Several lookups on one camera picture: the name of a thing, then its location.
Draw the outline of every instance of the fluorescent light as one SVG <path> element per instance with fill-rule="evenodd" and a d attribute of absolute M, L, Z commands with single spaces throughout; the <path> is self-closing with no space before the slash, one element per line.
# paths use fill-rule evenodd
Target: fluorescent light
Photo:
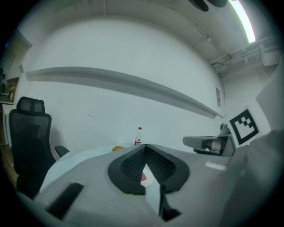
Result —
<path fill-rule="evenodd" d="M 240 20 L 241 20 L 241 22 L 244 26 L 245 33 L 247 34 L 247 37 L 248 37 L 248 42 L 249 43 L 254 42 L 256 40 L 256 38 L 254 37 L 252 25 L 250 24 L 248 15 L 246 14 L 243 6 L 239 2 L 239 0 L 229 0 L 229 2 L 231 3 L 233 8 L 235 9 L 237 15 L 239 16 L 239 18 L 240 18 Z"/>

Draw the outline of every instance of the desk surface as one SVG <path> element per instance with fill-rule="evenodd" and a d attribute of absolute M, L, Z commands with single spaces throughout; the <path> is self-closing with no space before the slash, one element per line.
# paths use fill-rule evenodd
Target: desk surface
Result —
<path fill-rule="evenodd" d="M 48 170 L 44 178 L 43 184 L 41 185 L 41 188 L 39 191 L 40 192 L 43 191 L 51 182 L 60 178 L 63 174 L 67 173 L 70 169 L 74 168 L 79 163 L 89 158 L 111 153 L 111 150 L 115 146 L 122 146 L 126 148 L 126 147 L 132 147 L 134 146 L 134 144 L 121 143 L 121 144 L 110 145 L 106 147 L 97 147 L 95 149 L 81 151 L 76 154 L 67 153 L 64 156 L 62 156 L 59 160 L 57 160 L 53 164 L 53 166 L 51 166 L 51 168 Z"/>

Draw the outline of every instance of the red and white bottle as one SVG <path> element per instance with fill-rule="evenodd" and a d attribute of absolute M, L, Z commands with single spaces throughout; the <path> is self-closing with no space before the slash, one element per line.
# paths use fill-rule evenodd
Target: red and white bottle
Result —
<path fill-rule="evenodd" d="M 135 143 L 134 143 L 135 146 L 141 144 L 141 139 L 142 139 L 141 130 L 142 130 L 142 128 L 139 127 L 139 128 L 138 128 L 137 135 L 136 135 L 136 137 L 135 137 Z"/>

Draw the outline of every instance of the black office chair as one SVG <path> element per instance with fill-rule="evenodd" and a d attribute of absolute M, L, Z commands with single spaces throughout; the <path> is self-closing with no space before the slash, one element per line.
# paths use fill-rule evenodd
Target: black office chair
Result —
<path fill-rule="evenodd" d="M 9 123 L 14 166 L 19 174 L 17 190 L 33 198 L 55 163 L 49 145 L 51 116 L 45 113 L 42 100 L 21 97 L 17 109 L 9 114 Z M 55 149 L 60 157 L 69 152 L 63 146 Z"/>

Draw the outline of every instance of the white shelf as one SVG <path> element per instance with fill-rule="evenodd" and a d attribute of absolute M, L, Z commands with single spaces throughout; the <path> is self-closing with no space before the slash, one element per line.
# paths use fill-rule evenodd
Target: white shelf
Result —
<path fill-rule="evenodd" d="M 61 76 L 60 82 L 68 82 L 69 78 L 91 78 L 104 82 L 103 88 L 106 89 L 150 98 L 210 118 L 214 118 L 216 115 L 222 117 L 221 111 L 218 113 L 181 92 L 141 77 L 111 70 L 89 67 L 54 67 L 28 71 L 26 75 L 30 80 L 55 82 L 58 82 L 57 76 Z"/>

